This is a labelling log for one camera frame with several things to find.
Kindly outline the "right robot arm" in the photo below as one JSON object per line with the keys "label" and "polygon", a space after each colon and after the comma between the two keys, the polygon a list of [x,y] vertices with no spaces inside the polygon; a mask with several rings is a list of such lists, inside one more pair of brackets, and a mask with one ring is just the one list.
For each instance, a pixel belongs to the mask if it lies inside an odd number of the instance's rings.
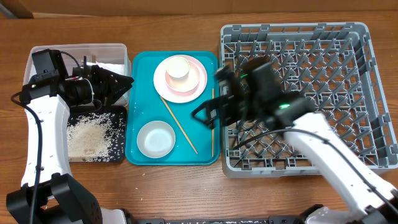
{"label": "right robot arm", "polygon": [[284,91],[272,64],[267,57],[254,58],[243,65],[241,76],[228,66],[219,68],[215,77],[226,82],[227,94],[203,102],[192,116],[204,111],[202,123],[210,129],[216,119],[221,126],[262,122],[266,135],[282,135],[308,157],[348,211],[314,205],[296,223],[397,223],[397,189],[358,159],[310,99],[297,91]]}

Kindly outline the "white napkin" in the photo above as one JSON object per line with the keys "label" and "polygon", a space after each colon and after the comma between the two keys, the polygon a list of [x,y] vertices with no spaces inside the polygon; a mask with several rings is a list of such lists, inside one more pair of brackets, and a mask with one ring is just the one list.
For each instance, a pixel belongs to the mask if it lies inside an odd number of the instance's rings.
{"label": "white napkin", "polygon": [[96,63],[87,62],[86,64],[89,66],[97,65],[100,68],[109,70],[119,75],[124,75],[124,64],[101,63],[101,62],[96,62]]}

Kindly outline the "wooden chopstick diagonal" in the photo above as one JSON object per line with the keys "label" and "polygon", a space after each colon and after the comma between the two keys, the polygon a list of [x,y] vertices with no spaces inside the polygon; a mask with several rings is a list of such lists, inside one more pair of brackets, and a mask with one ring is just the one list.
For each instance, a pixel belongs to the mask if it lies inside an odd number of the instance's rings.
{"label": "wooden chopstick diagonal", "polygon": [[162,100],[164,106],[167,108],[168,112],[170,113],[170,115],[172,116],[173,120],[175,121],[175,123],[177,124],[178,128],[180,129],[180,131],[182,132],[182,134],[184,135],[185,139],[187,140],[187,142],[189,143],[189,145],[191,146],[191,148],[194,150],[195,154],[198,154],[198,151],[196,150],[195,146],[193,145],[193,143],[191,142],[190,138],[188,137],[188,135],[186,134],[185,130],[183,129],[183,127],[181,126],[180,122],[178,121],[177,117],[174,115],[174,112],[171,110],[170,106],[168,105],[168,103],[164,100],[163,97],[160,96],[160,99]]}

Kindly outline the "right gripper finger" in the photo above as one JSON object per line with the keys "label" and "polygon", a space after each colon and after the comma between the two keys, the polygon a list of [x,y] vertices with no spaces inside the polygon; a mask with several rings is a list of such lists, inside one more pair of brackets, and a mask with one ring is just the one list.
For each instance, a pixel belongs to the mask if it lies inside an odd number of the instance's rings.
{"label": "right gripper finger", "polygon": [[200,106],[198,106],[197,108],[195,108],[192,112],[191,112],[191,116],[193,119],[197,120],[197,121],[202,121],[203,119],[200,119],[197,114],[201,111],[220,111],[222,117],[220,118],[220,120],[223,119],[223,112],[222,112],[222,105],[224,102],[224,98],[214,98],[214,99],[210,99],[210,100],[206,100],[204,101]]}
{"label": "right gripper finger", "polygon": [[206,111],[205,119],[201,122],[209,129],[215,129],[216,120],[222,117],[220,111]]}

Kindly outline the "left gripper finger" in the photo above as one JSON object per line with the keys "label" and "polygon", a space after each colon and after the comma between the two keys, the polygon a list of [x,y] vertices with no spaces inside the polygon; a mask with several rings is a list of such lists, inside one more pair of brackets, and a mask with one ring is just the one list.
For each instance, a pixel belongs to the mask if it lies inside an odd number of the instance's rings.
{"label": "left gripper finger", "polygon": [[134,82],[134,79],[129,76],[120,75],[110,70],[106,70],[106,81],[111,86],[117,86],[117,85],[131,85]]}
{"label": "left gripper finger", "polygon": [[124,95],[132,87],[131,84],[120,84],[113,86],[108,94],[108,104],[109,105],[123,105],[127,102]]}

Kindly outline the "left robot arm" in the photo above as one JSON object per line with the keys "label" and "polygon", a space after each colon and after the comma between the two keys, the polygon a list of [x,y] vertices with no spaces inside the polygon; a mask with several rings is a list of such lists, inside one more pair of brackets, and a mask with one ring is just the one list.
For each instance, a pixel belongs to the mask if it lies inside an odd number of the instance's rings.
{"label": "left robot arm", "polygon": [[132,223],[125,209],[101,208],[96,197],[74,177],[69,165],[67,123],[70,108],[112,105],[133,78],[97,65],[73,69],[37,65],[36,74],[11,100],[24,108],[28,153],[19,190],[6,196],[6,207],[18,223]]}

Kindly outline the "white bowl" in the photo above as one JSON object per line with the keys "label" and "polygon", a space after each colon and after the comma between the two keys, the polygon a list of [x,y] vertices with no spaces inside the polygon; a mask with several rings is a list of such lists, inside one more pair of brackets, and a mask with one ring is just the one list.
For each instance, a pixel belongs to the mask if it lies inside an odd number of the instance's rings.
{"label": "white bowl", "polygon": [[158,159],[171,152],[175,145],[174,129],[164,121],[151,121],[137,134],[137,146],[146,157]]}

